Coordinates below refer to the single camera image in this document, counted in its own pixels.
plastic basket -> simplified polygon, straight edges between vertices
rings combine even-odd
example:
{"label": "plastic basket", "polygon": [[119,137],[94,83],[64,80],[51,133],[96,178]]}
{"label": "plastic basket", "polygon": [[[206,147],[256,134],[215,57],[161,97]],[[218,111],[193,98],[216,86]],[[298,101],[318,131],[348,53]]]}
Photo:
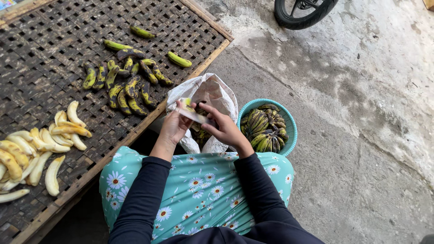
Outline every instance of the plastic basket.
{"label": "plastic basket", "polygon": [[296,146],[297,126],[294,118],[291,116],[288,110],[278,102],[270,99],[260,98],[246,103],[238,114],[237,126],[238,129],[240,129],[241,118],[244,118],[244,116],[246,116],[251,109],[255,109],[261,105],[269,103],[272,103],[280,108],[279,114],[285,119],[286,122],[286,133],[288,134],[288,141],[285,143],[285,146],[281,148],[280,152],[278,152],[278,154],[286,157]]}

concrete floor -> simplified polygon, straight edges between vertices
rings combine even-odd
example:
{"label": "concrete floor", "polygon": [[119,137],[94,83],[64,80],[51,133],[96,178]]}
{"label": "concrete floor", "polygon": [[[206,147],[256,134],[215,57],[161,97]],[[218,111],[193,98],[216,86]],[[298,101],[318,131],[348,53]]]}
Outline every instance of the concrete floor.
{"label": "concrete floor", "polygon": [[207,72],[239,108],[273,99],[297,123],[289,209],[305,229],[334,244],[434,234],[434,13],[421,0],[341,0],[301,31],[279,28],[270,0],[198,2],[236,38]]}

woven bamboo tray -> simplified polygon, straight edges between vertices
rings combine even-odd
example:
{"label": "woven bamboo tray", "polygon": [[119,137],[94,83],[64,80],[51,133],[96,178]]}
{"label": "woven bamboo tray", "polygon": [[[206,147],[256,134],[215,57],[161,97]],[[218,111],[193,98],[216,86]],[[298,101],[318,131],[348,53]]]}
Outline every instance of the woven bamboo tray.
{"label": "woven bamboo tray", "polygon": [[[86,151],[73,147],[66,153],[57,197],[45,189],[44,170],[38,186],[16,187],[30,188],[28,195],[0,204],[0,243],[29,240],[120,146],[130,145],[164,111],[170,88],[160,85],[152,86],[151,96],[159,105],[146,118],[109,108],[103,89],[81,89],[84,61],[95,67],[102,60],[117,61],[115,52],[102,44],[104,39],[146,52],[175,84],[198,76],[233,40],[189,0],[36,0],[18,5],[0,18],[0,139],[14,131],[47,127],[73,100],[79,102],[77,114],[93,136],[82,137]],[[159,36],[138,37],[130,32],[131,23]],[[167,59],[168,51],[181,54],[193,66],[174,65]]]}

white plastic sack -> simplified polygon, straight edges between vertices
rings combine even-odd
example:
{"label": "white plastic sack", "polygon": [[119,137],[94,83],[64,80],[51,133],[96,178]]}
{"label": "white plastic sack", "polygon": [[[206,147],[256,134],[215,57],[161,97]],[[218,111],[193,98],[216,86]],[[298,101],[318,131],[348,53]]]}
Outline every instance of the white plastic sack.
{"label": "white plastic sack", "polygon": [[[235,94],[216,74],[206,73],[170,90],[166,112],[175,110],[176,101],[180,98],[191,98],[192,102],[206,101],[207,105],[228,115],[234,123],[237,122],[238,103]],[[201,153],[199,145],[191,137],[190,130],[187,130],[179,143],[188,154]],[[227,145],[211,136],[202,148],[202,153],[224,152],[226,149]]]}

lap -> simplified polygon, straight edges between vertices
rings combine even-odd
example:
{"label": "lap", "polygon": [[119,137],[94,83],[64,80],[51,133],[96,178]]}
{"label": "lap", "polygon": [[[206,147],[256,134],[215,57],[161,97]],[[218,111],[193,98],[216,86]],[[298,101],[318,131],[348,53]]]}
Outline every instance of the lap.
{"label": "lap", "polygon": [[[101,172],[99,189],[111,229],[144,157],[121,147]],[[258,157],[287,205],[293,181],[291,163],[272,152],[258,153]],[[155,243],[216,226],[232,228],[239,234],[250,230],[254,219],[238,182],[233,165],[236,159],[236,152],[173,156],[155,219]]]}

